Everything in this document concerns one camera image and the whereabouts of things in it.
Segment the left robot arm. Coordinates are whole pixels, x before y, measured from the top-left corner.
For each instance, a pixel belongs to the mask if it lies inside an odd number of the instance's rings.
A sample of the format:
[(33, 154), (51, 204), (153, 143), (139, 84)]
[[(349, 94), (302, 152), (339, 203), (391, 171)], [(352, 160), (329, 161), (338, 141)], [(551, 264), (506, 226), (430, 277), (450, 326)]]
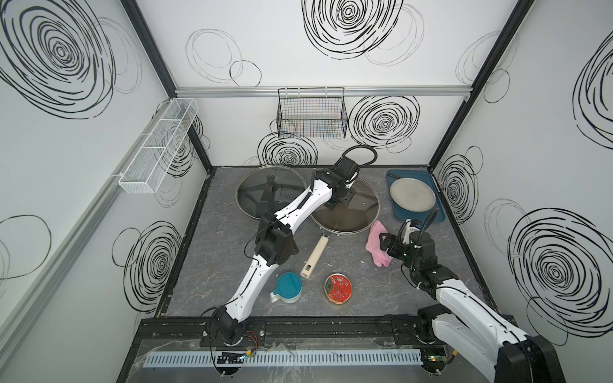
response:
[(265, 212), (255, 233), (255, 249), (246, 275), (230, 300), (216, 308), (212, 321), (224, 342), (234, 345), (244, 333), (244, 322), (251, 316), (255, 300), (273, 271), (299, 249), (294, 234), (318, 208), (348, 204), (354, 195), (353, 183), (360, 165), (347, 156), (329, 168), (314, 170), (310, 185), (286, 207)]

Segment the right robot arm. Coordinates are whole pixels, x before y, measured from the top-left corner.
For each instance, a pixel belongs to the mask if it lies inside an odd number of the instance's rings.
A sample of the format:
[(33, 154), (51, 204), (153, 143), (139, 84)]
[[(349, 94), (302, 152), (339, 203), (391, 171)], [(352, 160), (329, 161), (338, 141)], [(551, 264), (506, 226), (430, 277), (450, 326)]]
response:
[(378, 239), (383, 252), (407, 267), (410, 282), (436, 300), (418, 311), (418, 338), (453, 347), (490, 382), (565, 380), (554, 345), (516, 327), (474, 295), (439, 263), (425, 229), (412, 231), (407, 240), (392, 233)]

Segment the pink cloth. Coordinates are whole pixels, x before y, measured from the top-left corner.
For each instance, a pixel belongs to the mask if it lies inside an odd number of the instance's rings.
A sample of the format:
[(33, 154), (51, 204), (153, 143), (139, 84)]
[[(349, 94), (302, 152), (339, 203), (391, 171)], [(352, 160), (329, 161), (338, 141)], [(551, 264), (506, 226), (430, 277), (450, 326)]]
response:
[(381, 249), (381, 240), (379, 236), (387, 233), (388, 231), (379, 220), (375, 221), (370, 227), (365, 249), (371, 254), (376, 267), (388, 267), (393, 259)]

